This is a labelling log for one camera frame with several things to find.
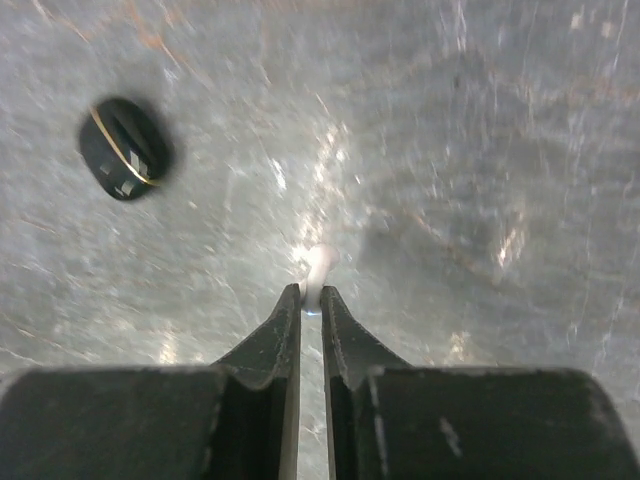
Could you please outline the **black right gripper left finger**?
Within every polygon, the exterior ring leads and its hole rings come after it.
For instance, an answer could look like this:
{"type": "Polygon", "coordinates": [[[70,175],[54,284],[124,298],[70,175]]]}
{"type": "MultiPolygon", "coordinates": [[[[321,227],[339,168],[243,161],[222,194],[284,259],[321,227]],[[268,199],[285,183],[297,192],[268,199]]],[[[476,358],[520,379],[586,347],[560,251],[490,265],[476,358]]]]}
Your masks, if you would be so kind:
{"type": "Polygon", "coordinates": [[[292,479],[301,295],[210,365],[32,368],[1,379],[5,479],[292,479]]]}

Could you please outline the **black earbud charging case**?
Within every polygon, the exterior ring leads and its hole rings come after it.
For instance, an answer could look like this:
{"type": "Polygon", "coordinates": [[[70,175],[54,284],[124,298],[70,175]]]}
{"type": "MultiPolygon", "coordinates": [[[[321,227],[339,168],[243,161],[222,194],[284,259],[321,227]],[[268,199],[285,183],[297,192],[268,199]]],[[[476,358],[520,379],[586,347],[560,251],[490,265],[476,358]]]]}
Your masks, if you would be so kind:
{"type": "Polygon", "coordinates": [[[93,105],[77,135],[85,165],[112,198],[130,202],[158,187],[175,159],[170,133],[155,112],[129,98],[93,105]]]}

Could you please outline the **white clip earbud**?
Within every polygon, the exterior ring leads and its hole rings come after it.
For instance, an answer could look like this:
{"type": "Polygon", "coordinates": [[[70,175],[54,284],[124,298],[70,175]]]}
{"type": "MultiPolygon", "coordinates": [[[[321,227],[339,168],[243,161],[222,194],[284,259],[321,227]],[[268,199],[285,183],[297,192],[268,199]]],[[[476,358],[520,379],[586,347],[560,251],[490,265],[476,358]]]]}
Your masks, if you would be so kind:
{"type": "Polygon", "coordinates": [[[340,260],[339,251],[328,244],[317,244],[307,254],[309,271],[299,283],[302,310],[308,315],[321,313],[320,297],[331,270],[340,260]]]}

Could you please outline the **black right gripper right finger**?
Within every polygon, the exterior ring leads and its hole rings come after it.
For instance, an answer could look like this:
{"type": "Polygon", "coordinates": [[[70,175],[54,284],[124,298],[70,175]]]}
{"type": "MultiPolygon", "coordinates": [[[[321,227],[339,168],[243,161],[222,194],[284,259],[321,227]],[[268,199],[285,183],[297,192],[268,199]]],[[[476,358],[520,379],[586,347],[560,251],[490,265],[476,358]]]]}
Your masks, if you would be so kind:
{"type": "Polygon", "coordinates": [[[609,396],[568,368],[418,367],[321,293],[334,479],[635,479],[609,396]]]}

